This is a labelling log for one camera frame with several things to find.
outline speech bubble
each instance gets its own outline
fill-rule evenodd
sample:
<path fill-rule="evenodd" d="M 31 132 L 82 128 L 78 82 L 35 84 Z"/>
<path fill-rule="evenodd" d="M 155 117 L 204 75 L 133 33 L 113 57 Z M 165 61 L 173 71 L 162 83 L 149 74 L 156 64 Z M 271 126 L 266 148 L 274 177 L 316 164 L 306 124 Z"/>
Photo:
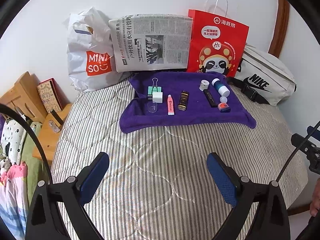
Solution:
<path fill-rule="evenodd" d="M 217 26 L 204 26 L 201 34 L 207 39 L 217 39 L 220 37 L 220 29 Z"/>

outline black buckle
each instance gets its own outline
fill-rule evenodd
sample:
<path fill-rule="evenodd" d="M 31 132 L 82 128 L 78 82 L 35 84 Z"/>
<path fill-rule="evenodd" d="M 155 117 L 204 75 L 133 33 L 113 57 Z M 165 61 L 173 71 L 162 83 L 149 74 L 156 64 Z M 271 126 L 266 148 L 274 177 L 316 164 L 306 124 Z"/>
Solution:
<path fill-rule="evenodd" d="M 297 133 L 291 136 L 291 144 L 294 147 L 298 147 L 303 140 L 304 138 Z M 310 161 L 309 170 L 320 174 L 320 148 L 316 147 L 314 143 L 308 140 L 301 146 L 299 150 L 302 151 Z"/>
<path fill-rule="evenodd" d="M 241 92 L 247 96 L 252 102 L 256 101 L 258 93 L 253 88 L 249 87 L 247 84 L 244 84 L 244 86 L 241 89 Z"/>

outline nike logo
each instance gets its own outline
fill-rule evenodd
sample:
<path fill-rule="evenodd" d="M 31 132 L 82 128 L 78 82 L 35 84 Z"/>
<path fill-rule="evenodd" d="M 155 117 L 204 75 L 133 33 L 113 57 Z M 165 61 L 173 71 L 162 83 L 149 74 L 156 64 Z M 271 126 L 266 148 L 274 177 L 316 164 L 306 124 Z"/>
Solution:
<path fill-rule="evenodd" d="M 245 84 L 247 84 L 249 87 L 260 89 L 266 92 L 270 92 L 265 89 L 266 86 L 270 85 L 267 81 L 263 80 L 261 77 L 259 77 L 257 74 L 254 74 L 252 77 L 247 77 L 243 80 Z"/>

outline wooden nightstand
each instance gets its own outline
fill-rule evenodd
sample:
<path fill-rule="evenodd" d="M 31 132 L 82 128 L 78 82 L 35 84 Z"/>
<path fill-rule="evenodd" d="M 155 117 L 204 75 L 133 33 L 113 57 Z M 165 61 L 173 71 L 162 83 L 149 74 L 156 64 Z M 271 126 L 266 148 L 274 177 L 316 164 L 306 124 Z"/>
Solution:
<path fill-rule="evenodd" d="M 57 112 L 57 114 L 60 116 L 60 118 L 63 121 L 65 120 L 65 118 L 69 114 L 71 106 L 72 106 L 72 104 L 67 104 L 66 107 L 61 112 Z M 56 125 L 58 127 L 60 127 L 59 123 L 55 120 L 55 118 L 52 116 L 52 114 L 48 114 L 45 121 L 44 121 L 44 124 L 42 125 L 42 128 L 40 130 L 40 133 L 38 135 L 38 139 L 39 139 L 41 146 L 44 150 L 44 154 L 47 157 L 48 163 L 51 166 L 52 161 L 53 161 L 53 156 L 56 151 L 57 142 L 60 137 L 60 132 L 54 133 L 52 131 L 51 127 L 49 126 L 49 120 L 53 120 L 56 123 Z M 32 156 L 42 160 L 41 155 L 40 155 L 36 146 L 33 149 Z"/>

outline white tape roll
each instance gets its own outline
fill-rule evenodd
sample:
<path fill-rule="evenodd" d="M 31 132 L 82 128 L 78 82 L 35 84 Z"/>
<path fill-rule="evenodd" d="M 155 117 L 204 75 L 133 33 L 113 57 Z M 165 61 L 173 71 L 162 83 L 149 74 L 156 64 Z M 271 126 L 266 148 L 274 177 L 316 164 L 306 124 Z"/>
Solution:
<path fill-rule="evenodd" d="M 204 89 L 208 89 L 208 87 L 209 87 L 209 81 L 207 81 L 207 80 L 201 80 L 201 84 L 200 84 L 199 89 L 200 89 L 201 91 L 203 91 Z"/>

